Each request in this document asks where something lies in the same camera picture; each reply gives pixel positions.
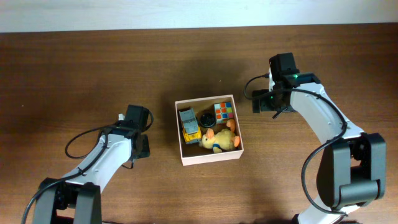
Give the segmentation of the white cardboard box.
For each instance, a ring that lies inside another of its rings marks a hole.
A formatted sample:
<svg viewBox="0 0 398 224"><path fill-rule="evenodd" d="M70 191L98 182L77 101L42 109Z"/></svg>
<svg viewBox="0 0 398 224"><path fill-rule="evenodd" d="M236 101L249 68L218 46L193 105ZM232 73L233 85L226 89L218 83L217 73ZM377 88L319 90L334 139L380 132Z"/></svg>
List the white cardboard box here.
<svg viewBox="0 0 398 224"><path fill-rule="evenodd" d="M193 108L195 115L201 116L202 113L207 113L210 110L214 111L214 104L216 103L231 103L233 116L236 122L235 133L240 138L242 138L241 130L239 127L238 114L236 111L236 103L234 101L233 95L211 96L205 98L195 98L189 100L176 101L174 106L175 117L177 120L177 133L178 133L180 158L183 166L239 159L242 153L244 152L244 145L242 139L240 140L240 143L236 150L229 152L221 152L217 154L214 154L213 150L211 149L205 149L204 147L200 147L198 143L186 144L185 141L183 140L182 124L180 122L180 116L178 112L180 110Z"/></svg>

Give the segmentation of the yellow plush bunny toy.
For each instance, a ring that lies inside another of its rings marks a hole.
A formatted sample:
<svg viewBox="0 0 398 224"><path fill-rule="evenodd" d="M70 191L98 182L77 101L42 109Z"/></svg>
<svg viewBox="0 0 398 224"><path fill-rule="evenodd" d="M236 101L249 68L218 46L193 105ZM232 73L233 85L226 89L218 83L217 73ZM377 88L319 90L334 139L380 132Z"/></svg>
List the yellow plush bunny toy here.
<svg viewBox="0 0 398 224"><path fill-rule="evenodd" d="M235 150L241 142L240 136L235 134L235 120L227 120L226 126L227 128L222 129L216 134L213 129L208 128L202 136L199 146L211 149L214 154Z"/></svg>

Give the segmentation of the colourful puzzle cube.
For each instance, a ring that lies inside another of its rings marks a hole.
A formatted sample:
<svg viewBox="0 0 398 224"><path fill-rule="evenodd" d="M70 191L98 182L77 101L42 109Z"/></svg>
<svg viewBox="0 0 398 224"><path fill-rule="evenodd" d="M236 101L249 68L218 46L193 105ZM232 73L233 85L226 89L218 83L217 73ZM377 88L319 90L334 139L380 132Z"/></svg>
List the colourful puzzle cube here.
<svg viewBox="0 0 398 224"><path fill-rule="evenodd" d="M214 104L216 124L226 123L229 119L234 118L233 107L231 102Z"/></svg>

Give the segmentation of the yellow grey toy truck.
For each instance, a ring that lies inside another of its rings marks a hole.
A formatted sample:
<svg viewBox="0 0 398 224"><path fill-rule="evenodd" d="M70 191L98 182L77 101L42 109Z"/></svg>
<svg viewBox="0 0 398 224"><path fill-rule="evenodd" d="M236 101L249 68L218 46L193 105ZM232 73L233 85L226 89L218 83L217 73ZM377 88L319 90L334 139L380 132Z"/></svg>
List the yellow grey toy truck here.
<svg viewBox="0 0 398 224"><path fill-rule="evenodd" d="M182 134L185 143L199 143L202 139L202 134L193 108L179 110L178 115L180 116Z"/></svg>

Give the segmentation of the black round cap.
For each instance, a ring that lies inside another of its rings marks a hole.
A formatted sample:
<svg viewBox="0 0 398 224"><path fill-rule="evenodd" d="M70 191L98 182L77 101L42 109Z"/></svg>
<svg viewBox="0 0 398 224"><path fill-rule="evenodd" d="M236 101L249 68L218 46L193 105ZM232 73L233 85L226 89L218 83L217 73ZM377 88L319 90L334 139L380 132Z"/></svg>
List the black round cap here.
<svg viewBox="0 0 398 224"><path fill-rule="evenodd" d="M216 118L212 113L204 113L199 119L200 126L203 128L211 128L216 124Z"/></svg>

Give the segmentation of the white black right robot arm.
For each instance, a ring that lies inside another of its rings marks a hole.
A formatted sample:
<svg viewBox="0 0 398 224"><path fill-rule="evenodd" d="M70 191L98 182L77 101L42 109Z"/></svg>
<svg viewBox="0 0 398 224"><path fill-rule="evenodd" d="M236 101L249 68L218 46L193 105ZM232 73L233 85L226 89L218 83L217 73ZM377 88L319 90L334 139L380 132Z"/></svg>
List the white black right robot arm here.
<svg viewBox="0 0 398 224"><path fill-rule="evenodd" d="M298 112L321 145L305 160L301 183L310 206L292 223L340 223L349 213L383 198L386 190L386 142L368 134L332 102L314 73L302 73L292 53L269 60L269 87L248 99L254 113Z"/></svg>

